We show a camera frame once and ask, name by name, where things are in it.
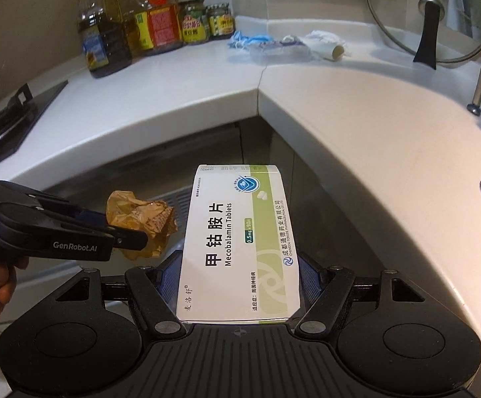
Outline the brown paper bag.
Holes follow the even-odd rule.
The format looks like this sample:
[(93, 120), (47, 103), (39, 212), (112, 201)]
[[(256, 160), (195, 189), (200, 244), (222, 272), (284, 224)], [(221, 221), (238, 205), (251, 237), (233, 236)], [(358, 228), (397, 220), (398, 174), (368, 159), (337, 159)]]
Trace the brown paper bag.
[(166, 201), (136, 199), (129, 190), (113, 191), (107, 200), (105, 214), (109, 225), (142, 231), (148, 236), (144, 249), (122, 249), (123, 255), (131, 261), (158, 258), (165, 250), (169, 236), (177, 231), (175, 209)]

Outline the white green medicine box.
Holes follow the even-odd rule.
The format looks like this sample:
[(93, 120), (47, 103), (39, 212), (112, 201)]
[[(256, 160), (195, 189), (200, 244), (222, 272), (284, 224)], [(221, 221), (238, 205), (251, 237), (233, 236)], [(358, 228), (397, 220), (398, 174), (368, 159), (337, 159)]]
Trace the white green medicine box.
[(285, 322), (300, 307), (299, 261), (278, 168), (199, 166), (177, 317), (187, 323)]

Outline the white tissue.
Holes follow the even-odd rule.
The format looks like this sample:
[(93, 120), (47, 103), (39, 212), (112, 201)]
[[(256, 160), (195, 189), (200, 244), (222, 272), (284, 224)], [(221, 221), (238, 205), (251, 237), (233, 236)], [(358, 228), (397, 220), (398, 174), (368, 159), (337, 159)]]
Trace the white tissue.
[(345, 47), (345, 56), (349, 57), (351, 55), (346, 42), (334, 33), (321, 31), (321, 30), (314, 30), (305, 36), (300, 36), (299, 39), (303, 44), (305, 44), (311, 50), (311, 52), (314, 55), (316, 55), (319, 58), (326, 59), (325, 58), (326, 53), (329, 50), (330, 44), (343, 45)]

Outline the cardboard paper roll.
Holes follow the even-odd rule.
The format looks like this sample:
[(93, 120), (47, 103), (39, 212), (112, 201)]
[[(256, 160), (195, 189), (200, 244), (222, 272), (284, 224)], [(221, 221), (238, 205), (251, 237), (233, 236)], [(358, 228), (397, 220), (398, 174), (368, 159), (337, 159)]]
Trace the cardboard paper roll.
[(345, 47), (340, 44), (330, 44), (326, 53), (326, 59), (330, 61), (339, 61), (345, 56)]

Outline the cabinet floor vent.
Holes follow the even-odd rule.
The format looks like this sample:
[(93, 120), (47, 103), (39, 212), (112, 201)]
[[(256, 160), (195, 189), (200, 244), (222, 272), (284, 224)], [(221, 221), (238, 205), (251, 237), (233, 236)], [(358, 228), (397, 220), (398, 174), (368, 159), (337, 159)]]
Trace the cabinet floor vent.
[(190, 208), (191, 194), (192, 186), (188, 185), (177, 190), (172, 190), (170, 192), (160, 194), (154, 198), (151, 198), (151, 200), (163, 200), (167, 203), (167, 205), (172, 207), (175, 213), (177, 228), (180, 232), (185, 233)]

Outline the black gas stove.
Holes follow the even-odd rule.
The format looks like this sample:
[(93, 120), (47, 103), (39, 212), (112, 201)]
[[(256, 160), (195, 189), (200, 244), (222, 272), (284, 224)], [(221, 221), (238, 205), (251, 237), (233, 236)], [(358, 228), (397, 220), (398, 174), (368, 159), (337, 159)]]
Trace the black gas stove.
[(36, 96), (33, 96), (28, 84), (23, 84), (8, 100), (7, 106), (0, 111), (0, 163), (17, 152), (67, 84), (65, 80)]

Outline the dark soy sauce bottle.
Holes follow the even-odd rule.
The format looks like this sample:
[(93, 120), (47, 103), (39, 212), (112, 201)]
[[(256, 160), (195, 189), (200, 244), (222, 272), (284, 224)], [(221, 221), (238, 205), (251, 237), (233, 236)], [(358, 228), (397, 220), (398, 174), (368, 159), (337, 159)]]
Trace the dark soy sauce bottle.
[(90, 74), (110, 76), (132, 63), (123, 24), (105, 11), (103, 0), (78, 0), (78, 33)]

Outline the yellow oil bottle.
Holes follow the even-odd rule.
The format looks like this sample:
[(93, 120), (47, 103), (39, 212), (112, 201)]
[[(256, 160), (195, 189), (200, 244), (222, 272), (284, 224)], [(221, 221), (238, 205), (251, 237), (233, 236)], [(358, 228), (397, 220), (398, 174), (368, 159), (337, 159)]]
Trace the yellow oil bottle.
[(105, 12), (111, 21), (123, 25), (126, 39), (133, 58), (142, 55), (139, 27), (135, 20), (134, 0), (103, 0)]

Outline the black lid sauce jar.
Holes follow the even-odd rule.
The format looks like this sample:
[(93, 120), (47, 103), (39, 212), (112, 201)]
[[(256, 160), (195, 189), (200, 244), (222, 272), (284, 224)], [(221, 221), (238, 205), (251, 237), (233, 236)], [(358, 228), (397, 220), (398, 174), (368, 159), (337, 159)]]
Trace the black lid sauce jar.
[(187, 0), (179, 3), (180, 27), (186, 45), (196, 45), (210, 40), (210, 25), (205, 0)]

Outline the blue face mask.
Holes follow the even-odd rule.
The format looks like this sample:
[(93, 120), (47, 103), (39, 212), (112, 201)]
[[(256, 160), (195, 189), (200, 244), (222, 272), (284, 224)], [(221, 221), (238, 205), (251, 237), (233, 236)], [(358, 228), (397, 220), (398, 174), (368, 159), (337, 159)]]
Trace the blue face mask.
[(274, 38), (265, 34), (248, 36), (242, 31), (235, 31), (228, 42), (228, 47), (232, 49), (252, 50), (264, 48), (268, 43), (274, 42)]

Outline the checkered lid sauce jar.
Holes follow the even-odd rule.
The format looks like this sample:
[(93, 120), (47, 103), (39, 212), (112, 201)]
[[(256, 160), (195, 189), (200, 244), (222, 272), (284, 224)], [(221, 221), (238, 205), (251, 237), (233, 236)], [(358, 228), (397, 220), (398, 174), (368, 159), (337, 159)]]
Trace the checkered lid sauce jar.
[(235, 21), (229, 3), (206, 6), (210, 39), (229, 39), (235, 33)]

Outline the clear plastic wrapper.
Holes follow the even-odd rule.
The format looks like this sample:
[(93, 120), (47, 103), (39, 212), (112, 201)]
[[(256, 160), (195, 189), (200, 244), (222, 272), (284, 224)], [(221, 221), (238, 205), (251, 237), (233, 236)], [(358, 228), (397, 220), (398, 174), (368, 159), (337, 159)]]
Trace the clear plastic wrapper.
[(304, 63), (311, 60), (311, 50), (297, 37), (287, 36), (248, 46), (250, 58), (261, 66)]

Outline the red label oil bottle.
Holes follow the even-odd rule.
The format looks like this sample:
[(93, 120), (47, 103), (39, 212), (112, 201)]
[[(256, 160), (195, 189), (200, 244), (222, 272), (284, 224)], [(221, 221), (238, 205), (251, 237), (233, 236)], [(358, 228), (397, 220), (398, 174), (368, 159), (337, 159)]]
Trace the red label oil bottle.
[(134, 18), (144, 56), (166, 53), (183, 46), (177, 0), (136, 0)]

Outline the glass pot lid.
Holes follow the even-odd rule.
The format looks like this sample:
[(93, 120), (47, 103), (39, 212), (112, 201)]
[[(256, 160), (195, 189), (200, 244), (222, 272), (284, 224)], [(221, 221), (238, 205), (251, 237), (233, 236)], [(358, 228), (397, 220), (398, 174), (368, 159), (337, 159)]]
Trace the glass pot lid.
[(481, 52), (481, 0), (366, 0), (373, 20), (414, 60), (433, 67)]

